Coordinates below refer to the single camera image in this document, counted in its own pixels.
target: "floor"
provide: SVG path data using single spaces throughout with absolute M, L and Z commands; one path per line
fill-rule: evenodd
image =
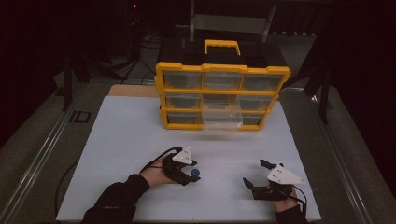
M 153 84 L 160 41 L 159 35 L 145 38 L 136 67 L 117 71 L 128 77 L 124 84 Z M 279 45 L 293 76 L 314 41 L 306 35 L 267 39 Z M 89 83 L 74 80 L 69 110 L 62 112 L 64 99 L 52 95 L 0 150 L 0 222 L 55 223 L 102 100 L 113 84 L 121 83 L 94 70 L 91 74 Z M 56 80 L 62 87 L 63 74 Z M 302 91 L 305 83 L 283 90 L 279 101 L 322 215 L 316 223 L 396 223 L 396 202 L 337 89 L 331 88 L 329 124 L 324 125 L 317 101 Z

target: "yellow storage organizer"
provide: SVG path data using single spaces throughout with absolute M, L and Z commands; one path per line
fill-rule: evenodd
M 274 45 L 165 39 L 155 76 L 163 127 L 258 131 L 289 76 Z

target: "sleeve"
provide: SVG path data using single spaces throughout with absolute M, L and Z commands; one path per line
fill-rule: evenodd
M 130 224 L 139 198 L 149 190 L 149 183 L 141 175 L 130 175 L 125 183 L 107 187 L 94 207 L 85 212 L 81 224 Z
M 303 213 L 300 210 L 300 205 L 296 205 L 283 212 L 275 213 L 278 224 L 308 224 Z

